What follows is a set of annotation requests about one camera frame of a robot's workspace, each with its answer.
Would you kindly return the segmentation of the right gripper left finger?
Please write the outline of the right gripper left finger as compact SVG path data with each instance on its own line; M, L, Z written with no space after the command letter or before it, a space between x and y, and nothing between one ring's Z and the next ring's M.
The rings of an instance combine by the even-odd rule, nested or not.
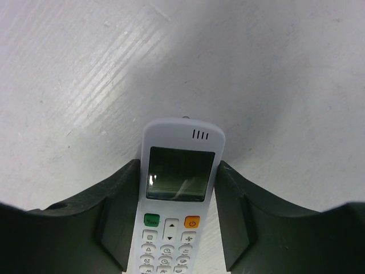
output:
M2 273L123 273L139 197L140 161L46 209L1 204Z

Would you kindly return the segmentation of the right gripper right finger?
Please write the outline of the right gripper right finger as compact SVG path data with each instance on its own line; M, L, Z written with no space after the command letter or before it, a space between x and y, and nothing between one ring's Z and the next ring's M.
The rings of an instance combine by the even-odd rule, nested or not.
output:
M363 273L364 203L317 212L218 166L215 195L230 273Z

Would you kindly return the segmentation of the white remote control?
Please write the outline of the white remote control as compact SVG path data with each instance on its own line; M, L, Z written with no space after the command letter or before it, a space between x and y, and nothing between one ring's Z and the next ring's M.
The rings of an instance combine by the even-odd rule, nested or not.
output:
M192 273L225 145L218 126L149 122L141 141L133 273Z

